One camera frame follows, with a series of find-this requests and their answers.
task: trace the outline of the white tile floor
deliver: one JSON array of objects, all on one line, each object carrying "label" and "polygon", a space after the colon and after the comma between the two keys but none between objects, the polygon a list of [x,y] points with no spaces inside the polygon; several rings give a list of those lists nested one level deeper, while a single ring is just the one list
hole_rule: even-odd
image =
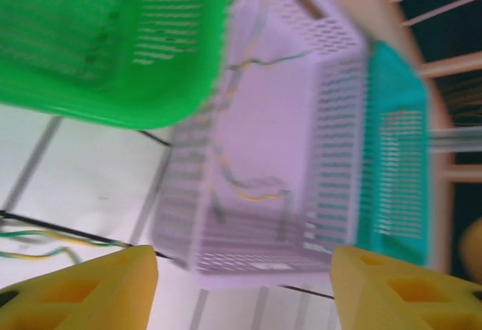
[{"label": "white tile floor", "polygon": [[[0,144],[2,200],[13,188],[49,119],[47,115],[0,105],[4,138]],[[170,129],[149,133],[170,139]],[[138,218],[165,154],[165,147],[141,133],[63,119],[29,183],[20,191],[13,213],[134,244],[149,243],[149,217],[147,224],[139,224]],[[28,227],[18,227],[11,221],[3,225],[1,231]],[[51,240],[0,243],[0,250],[29,254],[60,246]],[[83,260],[115,250],[72,248]],[[203,303],[206,293],[196,287],[188,273],[166,259],[157,261],[160,279],[149,330],[327,328],[330,301],[272,288],[265,303],[259,298],[260,289],[218,290],[207,294]],[[37,262],[0,258],[0,288],[70,264],[64,255]],[[326,283],[312,287],[331,291]],[[304,321],[298,319],[300,314]]]}]

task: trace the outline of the green plastic basket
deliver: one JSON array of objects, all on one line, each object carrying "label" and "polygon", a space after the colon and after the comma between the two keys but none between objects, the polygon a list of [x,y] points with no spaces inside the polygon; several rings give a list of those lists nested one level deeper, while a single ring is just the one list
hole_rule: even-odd
[{"label": "green plastic basket", "polygon": [[424,265],[429,253],[427,96],[393,49],[370,61],[357,246]]},{"label": "green plastic basket", "polygon": [[133,129],[193,113],[228,0],[0,0],[0,100]]}]

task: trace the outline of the purple plastic basket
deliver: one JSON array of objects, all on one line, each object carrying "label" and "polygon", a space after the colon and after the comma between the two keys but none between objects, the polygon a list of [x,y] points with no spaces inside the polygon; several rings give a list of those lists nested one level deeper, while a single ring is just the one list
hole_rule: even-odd
[{"label": "purple plastic basket", "polygon": [[[245,69],[226,111],[239,80],[227,70],[176,127],[152,241],[203,288],[322,280],[333,247],[355,242],[368,46],[332,0],[308,1],[270,1],[253,57],[309,54]],[[259,2],[233,6],[228,66],[243,61]]]}]

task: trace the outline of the plastic basket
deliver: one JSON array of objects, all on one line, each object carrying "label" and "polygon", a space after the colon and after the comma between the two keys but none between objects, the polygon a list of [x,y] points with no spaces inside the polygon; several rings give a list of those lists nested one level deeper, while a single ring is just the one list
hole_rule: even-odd
[{"label": "plastic basket", "polygon": [[374,49],[369,83],[357,246],[423,265],[429,254],[426,89],[384,43]]},{"label": "plastic basket", "polygon": [[0,0],[0,100],[129,128],[192,114],[227,0]]},{"label": "plastic basket", "polygon": [[[260,2],[234,3],[227,66],[243,61]],[[152,242],[204,288],[319,281],[333,247],[356,239],[365,37],[332,0],[270,0],[265,20],[251,59],[309,54],[252,65],[242,79],[227,70],[177,126],[160,186]]]}]

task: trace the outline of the teal plastic basket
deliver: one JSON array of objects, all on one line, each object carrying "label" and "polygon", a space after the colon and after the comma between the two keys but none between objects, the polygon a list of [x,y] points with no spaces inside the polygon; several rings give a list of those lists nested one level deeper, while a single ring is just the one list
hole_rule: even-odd
[{"label": "teal plastic basket", "polygon": [[371,57],[366,110],[356,245],[424,265],[429,252],[426,89],[384,43]]}]

